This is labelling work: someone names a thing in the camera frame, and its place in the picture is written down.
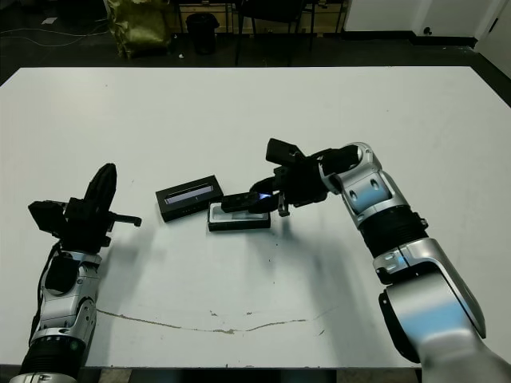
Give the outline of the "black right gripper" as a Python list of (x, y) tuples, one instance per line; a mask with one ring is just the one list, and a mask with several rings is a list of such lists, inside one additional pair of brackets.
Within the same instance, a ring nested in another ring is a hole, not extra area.
[(275, 211), (281, 217), (289, 216), (289, 206), (302, 207), (322, 202), (327, 198), (328, 188), (319, 173), (319, 159), (306, 157), (293, 165), (274, 169), (275, 177), (268, 177), (253, 184), (250, 192), (278, 192), (279, 197), (257, 200), (248, 211), (263, 214)]

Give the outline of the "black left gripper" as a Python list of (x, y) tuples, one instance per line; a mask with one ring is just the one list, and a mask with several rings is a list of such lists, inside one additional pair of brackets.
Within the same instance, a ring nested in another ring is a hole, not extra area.
[(111, 238), (107, 233), (115, 223), (141, 226), (140, 217), (110, 211), (116, 189), (116, 165), (105, 164), (89, 182), (84, 199), (72, 197), (65, 204), (63, 218), (53, 230), (63, 250), (96, 254), (109, 246)]

